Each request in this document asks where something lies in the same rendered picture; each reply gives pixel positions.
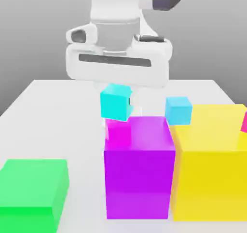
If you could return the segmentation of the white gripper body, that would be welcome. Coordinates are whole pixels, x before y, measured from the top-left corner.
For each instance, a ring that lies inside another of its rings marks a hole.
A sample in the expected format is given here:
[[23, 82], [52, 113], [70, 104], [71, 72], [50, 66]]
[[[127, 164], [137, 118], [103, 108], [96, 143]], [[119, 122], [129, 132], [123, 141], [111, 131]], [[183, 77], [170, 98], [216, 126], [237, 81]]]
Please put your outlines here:
[[133, 43], [125, 52], [105, 52], [95, 45], [70, 44], [70, 78], [140, 87], [164, 87], [169, 80], [170, 43]]

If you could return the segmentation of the small cyan cube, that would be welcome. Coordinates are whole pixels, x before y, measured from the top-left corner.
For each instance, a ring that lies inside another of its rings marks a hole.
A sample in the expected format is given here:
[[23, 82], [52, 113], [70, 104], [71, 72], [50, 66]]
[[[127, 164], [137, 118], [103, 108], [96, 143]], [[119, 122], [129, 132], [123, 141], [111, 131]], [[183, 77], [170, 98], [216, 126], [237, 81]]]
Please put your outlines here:
[[133, 111], [131, 94], [130, 86], [108, 84], [100, 93], [101, 117], [126, 122]]

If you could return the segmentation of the small magenta cube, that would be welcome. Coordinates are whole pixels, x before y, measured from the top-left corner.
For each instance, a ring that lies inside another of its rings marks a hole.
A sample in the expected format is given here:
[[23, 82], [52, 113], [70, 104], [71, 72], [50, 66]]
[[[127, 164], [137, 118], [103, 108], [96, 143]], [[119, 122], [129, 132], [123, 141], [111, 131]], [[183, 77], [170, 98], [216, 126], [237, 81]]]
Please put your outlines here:
[[106, 119], [106, 145], [110, 148], [127, 148], [131, 145], [132, 130], [129, 121]]

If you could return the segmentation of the small light blue cube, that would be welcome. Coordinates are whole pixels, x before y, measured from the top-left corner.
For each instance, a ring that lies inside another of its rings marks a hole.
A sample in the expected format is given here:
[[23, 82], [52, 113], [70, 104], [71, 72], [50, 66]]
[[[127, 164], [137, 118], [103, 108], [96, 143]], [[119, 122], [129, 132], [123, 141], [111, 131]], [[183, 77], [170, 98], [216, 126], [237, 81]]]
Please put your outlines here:
[[166, 98], [165, 117], [169, 125], [189, 125], [192, 117], [192, 104], [185, 96]]

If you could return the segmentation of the small pink cube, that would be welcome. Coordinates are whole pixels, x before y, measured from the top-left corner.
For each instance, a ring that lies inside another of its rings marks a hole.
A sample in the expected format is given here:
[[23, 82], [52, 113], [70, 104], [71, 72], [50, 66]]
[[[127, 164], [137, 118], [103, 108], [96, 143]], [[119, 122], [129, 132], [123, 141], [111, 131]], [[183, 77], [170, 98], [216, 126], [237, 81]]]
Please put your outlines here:
[[247, 111], [245, 112], [244, 117], [243, 117], [241, 131], [244, 133], [247, 133]]

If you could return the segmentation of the large purple box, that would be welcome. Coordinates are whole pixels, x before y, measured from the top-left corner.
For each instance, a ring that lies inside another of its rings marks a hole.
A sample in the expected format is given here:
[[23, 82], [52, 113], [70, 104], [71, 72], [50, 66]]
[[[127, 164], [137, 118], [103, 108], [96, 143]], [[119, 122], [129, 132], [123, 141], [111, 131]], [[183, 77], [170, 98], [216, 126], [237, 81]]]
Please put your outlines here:
[[128, 121], [131, 145], [104, 146], [107, 218], [167, 219], [176, 150], [166, 118]]

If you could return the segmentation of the large yellow box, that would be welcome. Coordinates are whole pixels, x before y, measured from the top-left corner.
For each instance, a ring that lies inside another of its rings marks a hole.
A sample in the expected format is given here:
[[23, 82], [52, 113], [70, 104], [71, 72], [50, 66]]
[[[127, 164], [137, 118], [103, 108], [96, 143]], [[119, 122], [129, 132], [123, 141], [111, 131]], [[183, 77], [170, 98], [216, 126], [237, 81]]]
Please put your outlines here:
[[189, 125], [170, 126], [175, 221], [247, 221], [246, 112], [240, 104], [194, 105]]

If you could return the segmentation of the large green box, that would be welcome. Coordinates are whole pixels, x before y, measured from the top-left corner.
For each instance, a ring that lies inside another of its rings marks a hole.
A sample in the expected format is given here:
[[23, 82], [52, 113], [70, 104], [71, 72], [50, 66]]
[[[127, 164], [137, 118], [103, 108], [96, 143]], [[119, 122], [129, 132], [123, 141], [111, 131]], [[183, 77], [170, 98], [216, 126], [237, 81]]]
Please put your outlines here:
[[68, 189], [65, 159], [8, 159], [0, 169], [0, 233], [56, 233]]

